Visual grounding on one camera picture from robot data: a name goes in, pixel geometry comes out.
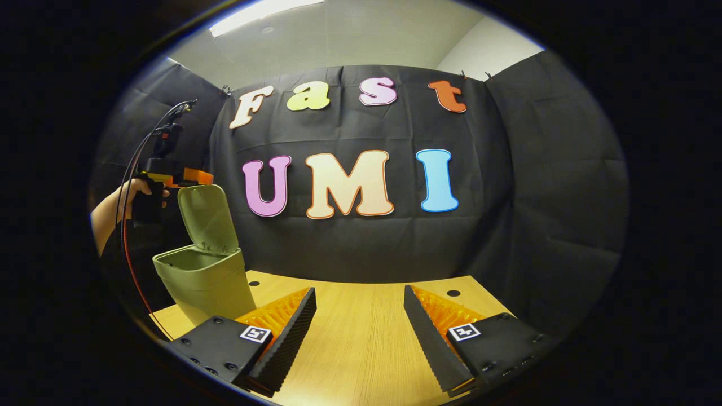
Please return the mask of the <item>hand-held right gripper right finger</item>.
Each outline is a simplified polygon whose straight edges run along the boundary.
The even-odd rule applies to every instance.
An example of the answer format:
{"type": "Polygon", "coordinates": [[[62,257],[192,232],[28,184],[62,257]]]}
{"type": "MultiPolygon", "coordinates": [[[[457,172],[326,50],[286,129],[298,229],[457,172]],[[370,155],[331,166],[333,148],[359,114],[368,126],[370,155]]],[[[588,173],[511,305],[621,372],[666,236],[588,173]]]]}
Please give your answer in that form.
{"type": "Polygon", "coordinates": [[[485,316],[413,285],[404,287],[404,310],[435,379],[452,398],[505,385],[558,342],[508,312],[485,316]]]}

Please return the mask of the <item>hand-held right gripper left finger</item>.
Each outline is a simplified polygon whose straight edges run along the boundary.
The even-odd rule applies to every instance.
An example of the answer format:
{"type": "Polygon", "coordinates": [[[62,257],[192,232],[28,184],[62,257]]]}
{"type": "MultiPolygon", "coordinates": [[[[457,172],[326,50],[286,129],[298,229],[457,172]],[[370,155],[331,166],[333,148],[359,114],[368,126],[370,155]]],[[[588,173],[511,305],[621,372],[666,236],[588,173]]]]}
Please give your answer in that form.
{"type": "Polygon", "coordinates": [[[271,398],[281,390],[316,309],[316,290],[306,287],[237,319],[212,316],[168,347],[231,385],[271,398]]]}

